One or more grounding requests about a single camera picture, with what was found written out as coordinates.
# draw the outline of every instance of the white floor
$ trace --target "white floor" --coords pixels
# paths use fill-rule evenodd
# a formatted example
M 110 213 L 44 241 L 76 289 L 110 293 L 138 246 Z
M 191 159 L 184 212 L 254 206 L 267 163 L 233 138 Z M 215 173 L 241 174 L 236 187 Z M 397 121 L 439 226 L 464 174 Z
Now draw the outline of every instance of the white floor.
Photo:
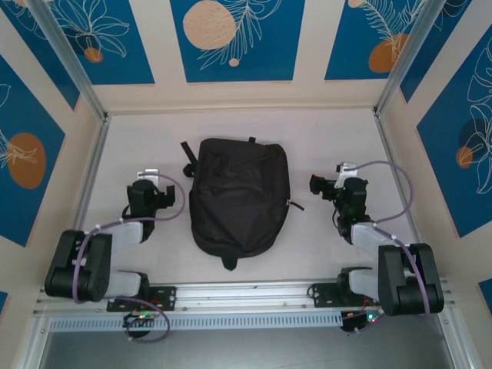
M 198 154 L 205 138 L 257 138 L 257 143 L 278 143 L 287 152 L 291 197 L 306 207 L 291 208 L 275 245 L 267 252 L 242 259 L 234 271 L 222 267 L 219 258 L 201 251 L 193 241 L 188 206 L 170 222 L 156 223 L 152 236 L 113 255 L 112 267 L 149 274 L 153 283 L 216 281 L 279 281 L 335 277 L 342 267 L 372 265 L 374 261 L 347 244 L 331 223 L 334 208 L 309 192 L 311 174 L 336 178 L 341 161 L 359 164 L 385 159 L 383 145 L 370 109 L 278 109 L 177 112 L 161 115 L 117 115 L 95 181 L 85 229 L 117 220 L 127 204 L 126 185 L 145 168 L 180 181 L 188 192 L 192 180 L 182 174 L 188 163 L 179 145 L 188 141 Z M 396 214 L 401 201 L 389 168 L 374 166 L 360 171 L 369 181 L 367 213 L 378 219 Z M 168 185 L 165 181 L 161 188 Z M 173 208 L 158 216 L 173 214 Z M 406 242 L 412 241 L 405 217 L 385 228 Z

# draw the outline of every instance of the white leaf line drawing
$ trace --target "white leaf line drawing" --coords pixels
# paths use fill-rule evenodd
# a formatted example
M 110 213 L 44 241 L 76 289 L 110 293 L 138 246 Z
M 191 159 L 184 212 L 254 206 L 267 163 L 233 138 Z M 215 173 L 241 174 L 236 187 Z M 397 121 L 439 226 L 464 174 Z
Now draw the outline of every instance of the white leaf line drawing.
M 391 57 L 395 61 L 403 47 L 402 36 L 415 23 L 426 2 L 416 0 L 411 5 L 407 0 L 401 12 L 395 10 L 392 0 L 361 0 L 355 4 L 365 10 L 369 26 L 377 31 L 379 38 L 391 45 Z
M 14 3 L 13 0 L 2 1 L 5 4 Z M 45 39 L 34 19 L 33 26 L 26 25 L 25 19 L 32 18 L 30 11 L 17 3 L 14 4 L 15 6 L 8 8 L 19 22 L 38 37 Z M 48 6 L 76 54 L 84 55 L 91 62 L 101 62 L 102 51 L 118 54 L 122 58 L 127 55 L 126 47 L 118 37 L 126 35 L 130 25 L 106 15 L 106 0 L 54 0 L 48 2 Z
M 444 3 L 442 10 L 440 11 L 436 21 L 434 22 L 434 26 L 442 31 L 444 18 L 456 18 L 460 16 L 463 12 L 465 5 L 468 3 L 468 0 L 459 0 L 460 2 L 450 2 L 449 0 Z
M 8 94 L 11 86 L 0 84 L 0 108 L 7 102 Z M 37 162 L 32 156 L 35 154 L 36 149 L 31 151 L 22 150 L 16 145 L 12 144 L 0 130 L 0 168 L 5 167 L 9 161 L 15 163 L 15 160 L 26 160 L 31 163 Z
M 477 194 L 486 194 L 492 190 L 492 108 L 487 104 L 491 98 L 492 38 L 480 53 L 468 85 L 467 100 L 471 103 L 474 132 L 457 156 L 458 165 L 462 168 L 477 165 Z
M 276 1 L 267 11 L 266 4 Z M 187 33 L 187 16 L 195 18 L 194 8 L 211 9 L 211 13 L 201 26 L 202 36 L 198 42 L 193 42 L 189 33 L 188 40 L 201 49 L 198 60 L 203 60 L 200 70 L 219 62 L 220 65 L 229 62 L 230 66 L 239 65 L 239 61 L 254 47 L 255 39 L 262 39 L 260 21 L 274 14 L 281 6 L 282 0 L 208 0 L 196 3 L 184 17 L 184 28 Z

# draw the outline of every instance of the zipper pull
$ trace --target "zipper pull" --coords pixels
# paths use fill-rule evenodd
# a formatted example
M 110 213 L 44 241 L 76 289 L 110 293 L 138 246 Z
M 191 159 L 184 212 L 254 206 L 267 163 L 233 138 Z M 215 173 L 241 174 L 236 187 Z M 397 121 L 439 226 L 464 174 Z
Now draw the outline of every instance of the zipper pull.
M 289 206 L 289 205 L 293 205 L 293 206 L 295 206 L 297 209 L 304 211 L 304 208 L 303 208 L 302 206 L 300 206 L 297 202 L 293 202 L 293 201 L 291 201 L 291 199 L 290 199 L 290 198 L 287 200 L 287 204 L 286 204 L 286 205 L 287 205 L 287 206 Z

